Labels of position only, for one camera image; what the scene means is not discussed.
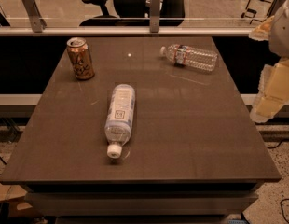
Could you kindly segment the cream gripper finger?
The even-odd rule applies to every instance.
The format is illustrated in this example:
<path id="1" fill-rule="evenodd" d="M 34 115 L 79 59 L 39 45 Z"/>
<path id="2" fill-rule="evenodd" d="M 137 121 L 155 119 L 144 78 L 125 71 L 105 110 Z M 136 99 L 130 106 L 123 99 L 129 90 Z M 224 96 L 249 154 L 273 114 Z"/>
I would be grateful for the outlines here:
<path id="1" fill-rule="evenodd" d="M 281 58 L 274 66 L 265 65 L 259 79 L 250 118 L 256 123 L 272 119 L 289 101 L 289 59 Z"/>
<path id="2" fill-rule="evenodd" d="M 260 25 L 253 29 L 249 34 L 249 37 L 256 41 L 268 41 L 273 19 L 273 16 L 265 19 Z"/>

